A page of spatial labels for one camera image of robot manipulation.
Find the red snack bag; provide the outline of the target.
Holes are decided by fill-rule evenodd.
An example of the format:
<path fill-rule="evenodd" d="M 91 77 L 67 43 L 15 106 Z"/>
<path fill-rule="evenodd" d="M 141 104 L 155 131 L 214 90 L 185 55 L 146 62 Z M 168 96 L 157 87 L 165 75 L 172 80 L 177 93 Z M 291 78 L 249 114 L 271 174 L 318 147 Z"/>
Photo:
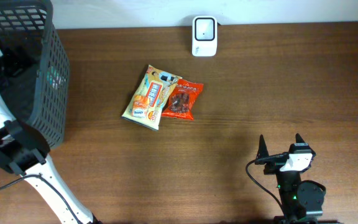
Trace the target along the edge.
<path fill-rule="evenodd" d="M 168 99 L 162 117 L 194 120 L 191 109 L 203 87 L 202 83 L 180 79 Z"/>

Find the yellow snack bag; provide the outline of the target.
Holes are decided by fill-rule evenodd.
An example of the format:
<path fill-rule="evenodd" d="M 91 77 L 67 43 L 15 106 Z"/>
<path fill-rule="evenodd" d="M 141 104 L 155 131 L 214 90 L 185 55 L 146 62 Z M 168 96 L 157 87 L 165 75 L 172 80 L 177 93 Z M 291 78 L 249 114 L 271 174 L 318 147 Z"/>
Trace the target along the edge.
<path fill-rule="evenodd" d="M 149 65 L 144 78 L 121 117 L 158 131 L 162 110 L 180 79 L 182 77 Z M 132 116 L 132 104 L 135 95 L 148 96 L 150 99 L 149 110 L 145 118 Z"/>

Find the orange tissue pack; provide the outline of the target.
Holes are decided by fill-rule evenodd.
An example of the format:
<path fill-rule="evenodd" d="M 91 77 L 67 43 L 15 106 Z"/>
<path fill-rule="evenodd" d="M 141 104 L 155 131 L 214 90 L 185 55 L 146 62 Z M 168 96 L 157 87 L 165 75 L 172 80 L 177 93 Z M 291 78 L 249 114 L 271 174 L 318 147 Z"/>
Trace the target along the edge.
<path fill-rule="evenodd" d="M 148 96 L 135 95 L 132 104 L 132 116 L 135 118 L 145 118 L 150 106 Z"/>

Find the green tissue pack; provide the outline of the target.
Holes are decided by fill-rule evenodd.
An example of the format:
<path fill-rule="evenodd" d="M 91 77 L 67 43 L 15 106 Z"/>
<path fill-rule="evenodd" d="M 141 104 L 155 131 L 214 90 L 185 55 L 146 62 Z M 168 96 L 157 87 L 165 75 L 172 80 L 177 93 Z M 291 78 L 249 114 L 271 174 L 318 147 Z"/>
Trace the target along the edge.
<path fill-rule="evenodd" d="M 50 66 L 47 72 L 47 81 L 53 89 L 58 90 L 63 86 L 66 79 L 60 75 L 60 73 L 55 67 Z"/>

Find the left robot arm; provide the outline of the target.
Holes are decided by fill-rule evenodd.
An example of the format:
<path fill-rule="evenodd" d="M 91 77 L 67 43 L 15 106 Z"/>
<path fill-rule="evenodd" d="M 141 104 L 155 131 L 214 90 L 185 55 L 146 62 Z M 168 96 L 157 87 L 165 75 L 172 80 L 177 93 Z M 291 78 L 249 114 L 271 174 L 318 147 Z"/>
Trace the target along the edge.
<path fill-rule="evenodd" d="M 0 51 L 0 74 L 4 74 Z M 17 119 L 0 93 L 0 168 L 19 175 L 38 191 L 62 223 L 97 223 L 57 172 L 50 146 L 32 126 Z"/>

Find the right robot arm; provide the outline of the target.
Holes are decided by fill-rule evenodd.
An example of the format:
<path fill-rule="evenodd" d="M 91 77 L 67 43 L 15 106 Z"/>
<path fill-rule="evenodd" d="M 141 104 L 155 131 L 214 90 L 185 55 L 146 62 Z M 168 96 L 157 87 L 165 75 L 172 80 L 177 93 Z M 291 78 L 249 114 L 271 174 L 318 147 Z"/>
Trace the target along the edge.
<path fill-rule="evenodd" d="M 323 214 L 326 187 L 300 175 L 311 168 L 316 153 L 299 134 L 287 152 L 270 155 L 263 136 L 259 138 L 256 165 L 264 166 L 265 175 L 275 175 L 283 215 L 274 223 L 317 223 Z"/>

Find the white barcode scanner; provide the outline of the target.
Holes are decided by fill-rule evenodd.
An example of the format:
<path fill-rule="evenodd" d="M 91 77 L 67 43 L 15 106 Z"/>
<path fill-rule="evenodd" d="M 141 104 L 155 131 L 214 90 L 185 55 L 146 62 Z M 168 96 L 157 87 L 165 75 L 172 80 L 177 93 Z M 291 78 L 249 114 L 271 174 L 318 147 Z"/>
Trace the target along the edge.
<path fill-rule="evenodd" d="M 218 23 L 213 16 L 196 16 L 192 22 L 192 49 L 195 57 L 213 57 L 218 47 Z"/>

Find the dark grey plastic basket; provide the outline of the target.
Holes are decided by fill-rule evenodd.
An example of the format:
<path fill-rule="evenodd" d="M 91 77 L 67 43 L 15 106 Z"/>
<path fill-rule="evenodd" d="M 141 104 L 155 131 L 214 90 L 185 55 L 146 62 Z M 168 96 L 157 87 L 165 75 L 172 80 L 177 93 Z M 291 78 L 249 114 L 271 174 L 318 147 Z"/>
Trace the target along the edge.
<path fill-rule="evenodd" d="M 70 81 L 70 63 L 55 30 L 52 2 L 0 1 L 0 40 L 3 47 L 21 46 L 32 66 L 0 90 L 11 113 L 38 130 L 51 148 L 63 142 Z M 66 81 L 56 90 L 47 81 L 50 66 Z"/>

